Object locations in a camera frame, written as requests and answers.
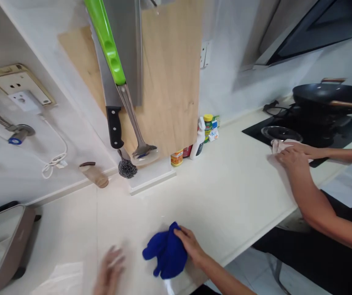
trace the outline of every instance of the gas stove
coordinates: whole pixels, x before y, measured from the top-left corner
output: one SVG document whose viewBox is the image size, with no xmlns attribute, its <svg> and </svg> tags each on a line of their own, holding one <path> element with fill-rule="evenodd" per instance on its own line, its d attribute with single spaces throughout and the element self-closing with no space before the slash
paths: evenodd
<svg viewBox="0 0 352 295">
<path fill-rule="evenodd" d="M 242 132 L 270 146 L 273 139 L 293 139 L 316 148 L 344 148 L 352 142 L 352 116 L 306 111 L 294 104 L 289 108 L 276 105 L 273 102 L 263 109 L 271 118 Z M 327 159 L 314 160 L 310 166 L 318 167 Z"/>
</svg>

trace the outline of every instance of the green handle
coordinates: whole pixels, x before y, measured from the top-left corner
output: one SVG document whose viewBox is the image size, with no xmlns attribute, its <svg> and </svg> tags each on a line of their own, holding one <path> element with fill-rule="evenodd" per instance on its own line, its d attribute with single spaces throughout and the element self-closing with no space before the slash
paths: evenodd
<svg viewBox="0 0 352 295">
<path fill-rule="evenodd" d="M 116 85 L 125 84 L 125 75 L 118 56 L 116 44 L 111 33 L 109 19 L 107 18 L 103 0 L 84 0 L 90 14 L 95 31 L 102 46 L 105 59 Z"/>
</svg>

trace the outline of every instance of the yellow bottle cap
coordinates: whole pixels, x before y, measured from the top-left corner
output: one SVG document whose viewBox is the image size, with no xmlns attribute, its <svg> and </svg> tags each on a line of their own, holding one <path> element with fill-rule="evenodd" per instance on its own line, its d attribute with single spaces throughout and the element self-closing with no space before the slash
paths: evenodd
<svg viewBox="0 0 352 295">
<path fill-rule="evenodd" d="M 213 120 L 213 115 L 211 114 L 206 114 L 203 116 L 203 119 L 206 121 L 206 122 L 211 122 Z"/>
</svg>

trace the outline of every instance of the black wok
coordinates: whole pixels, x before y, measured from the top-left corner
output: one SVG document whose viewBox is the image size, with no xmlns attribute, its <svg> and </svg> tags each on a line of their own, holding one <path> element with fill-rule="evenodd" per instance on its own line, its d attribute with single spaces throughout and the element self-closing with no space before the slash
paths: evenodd
<svg viewBox="0 0 352 295">
<path fill-rule="evenodd" d="M 293 88 L 295 103 L 303 109 L 323 114 L 352 113 L 352 86 L 342 85 L 344 78 L 324 78 L 319 84 L 305 84 Z"/>
</svg>

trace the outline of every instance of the hand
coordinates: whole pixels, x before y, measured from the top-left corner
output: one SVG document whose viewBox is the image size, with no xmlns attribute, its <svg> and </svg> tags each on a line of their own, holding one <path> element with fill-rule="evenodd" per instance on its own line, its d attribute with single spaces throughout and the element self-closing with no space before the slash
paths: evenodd
<svg viewBox="0 0 352 295">
<path fill-rule="evenodd" d="M 114 251 L 114 248 L 112 246 L 102 259 L 93 295 L 116 294 L 118 279 L 124 270 L 125 257 L 121 256 L 121 249 Z"/>
<path fill-rule="evenodd" d="M 328 149 L 326 148 L 315 148 L 302 143 L 287 142 L 287 145 L 291 145 L 295 150 L 302 152 L 308 156 L 309 159 L 321 159 L 328 157 Z"/>
<path fill-rule="evenodd" d="M 287 170 L 310 171 L 307 155 L 293 147 L 284 149 L 281 153 L 276 154 L 275 157 Z"/>
<path fill-rule="evenodd" d="M 200 247 L 198 241 L 195 238 L 193 232 L 183 226 L 180 226 L 181 230 L 175 229 L 173 232 L 179 239 L 183 242 L 184 248 L 191 256 L 193 264 L 197 268 L 201 268 L 201 265 L 205 258 L 207 258 L 207 254 Z"/>
</svg>

